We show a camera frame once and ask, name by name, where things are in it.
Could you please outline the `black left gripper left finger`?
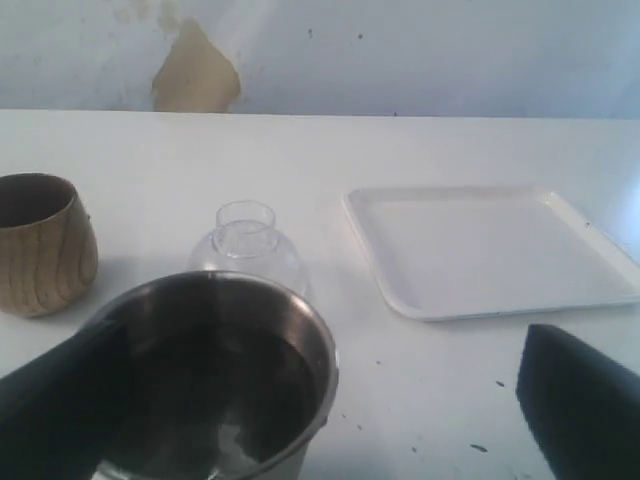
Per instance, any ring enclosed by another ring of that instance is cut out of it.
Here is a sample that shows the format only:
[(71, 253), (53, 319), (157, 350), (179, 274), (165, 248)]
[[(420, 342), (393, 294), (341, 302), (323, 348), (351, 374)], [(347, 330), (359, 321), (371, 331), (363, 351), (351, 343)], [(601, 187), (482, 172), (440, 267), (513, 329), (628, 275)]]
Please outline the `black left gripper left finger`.
[(80, 330), (2, 378), (2, 478), (92, 478), (129, 404), (125, 326)]

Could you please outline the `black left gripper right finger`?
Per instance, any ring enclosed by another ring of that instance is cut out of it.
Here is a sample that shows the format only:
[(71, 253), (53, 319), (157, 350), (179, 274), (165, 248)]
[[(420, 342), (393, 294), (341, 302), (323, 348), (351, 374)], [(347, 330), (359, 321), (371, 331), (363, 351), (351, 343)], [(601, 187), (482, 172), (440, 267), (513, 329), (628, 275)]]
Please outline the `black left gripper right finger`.
[(548, 324), (528, 326), (516, 396), (557, 479), (639, 477), (639, 375)]

